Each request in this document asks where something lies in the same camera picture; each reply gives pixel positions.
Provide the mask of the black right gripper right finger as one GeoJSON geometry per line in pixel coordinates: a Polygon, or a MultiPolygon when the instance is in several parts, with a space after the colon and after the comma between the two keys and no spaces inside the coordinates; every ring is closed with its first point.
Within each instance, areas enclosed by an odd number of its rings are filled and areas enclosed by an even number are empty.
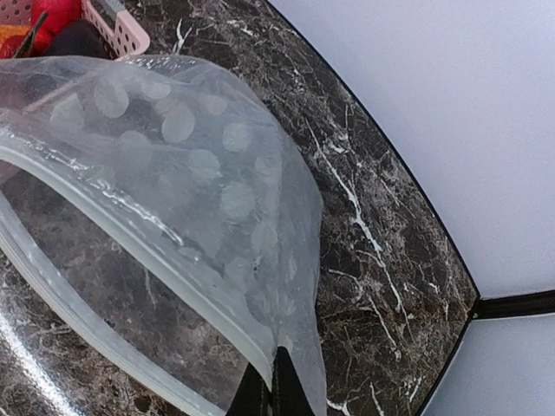
{"type": "Polygon", "coordinates": [[[310,404],[285,347],[278,347],[272,375],[272,414],[310,416],[310,404]]]}

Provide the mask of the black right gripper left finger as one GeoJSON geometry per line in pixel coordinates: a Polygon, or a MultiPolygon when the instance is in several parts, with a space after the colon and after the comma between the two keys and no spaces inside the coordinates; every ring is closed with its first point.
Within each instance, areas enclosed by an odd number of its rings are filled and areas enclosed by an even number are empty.
{"type": "Polygon", "coordinates": [[[252,364],[248,364],[226,416],[268,416],[270,391],[252,364]]]}

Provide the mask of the clear zip top bag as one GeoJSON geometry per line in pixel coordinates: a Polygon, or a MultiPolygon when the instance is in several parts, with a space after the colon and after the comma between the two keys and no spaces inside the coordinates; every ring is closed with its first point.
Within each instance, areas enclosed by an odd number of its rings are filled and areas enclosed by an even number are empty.
{"type": "Polygon", "coordinates": [[[187,56],[1,64],[1,248],[92,348],[190,415],[225,415],[278,347],[326,412],[323,201],[233,73],[187,56]]]}

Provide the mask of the dark purple eggplant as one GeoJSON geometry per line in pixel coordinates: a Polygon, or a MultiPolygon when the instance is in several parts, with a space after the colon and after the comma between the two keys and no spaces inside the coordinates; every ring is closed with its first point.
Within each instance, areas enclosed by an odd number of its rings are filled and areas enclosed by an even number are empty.
{"type": "Polygon", "coordinates": [[[97,28],[79,19],[64,27],[47,47],[46,56],[78,55],[110,60],[112,56],[97,28]]]}

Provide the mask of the red tomato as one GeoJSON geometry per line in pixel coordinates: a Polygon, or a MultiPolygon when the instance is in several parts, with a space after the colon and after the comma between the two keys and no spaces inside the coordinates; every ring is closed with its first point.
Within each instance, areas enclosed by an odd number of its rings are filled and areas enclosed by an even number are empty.
{"type": "Polygon", "coordinates": [[[64,27],[81,18],[80,0],[34,0],[31,4],[31,24],[35,25],[43,12],[47,17],[36,32],[36,42],[48,45],[64,27]]]}

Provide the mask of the red orange mango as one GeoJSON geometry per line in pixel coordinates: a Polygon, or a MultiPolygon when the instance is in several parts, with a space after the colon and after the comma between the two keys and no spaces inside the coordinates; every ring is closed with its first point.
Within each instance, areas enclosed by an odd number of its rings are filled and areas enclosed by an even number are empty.
{"type": "Polygon", "coordinates": [[[29,25],[2,24],[0,57],[2,59],[10,59],[23,43],[23,39],[30,29],[29,25]]]}

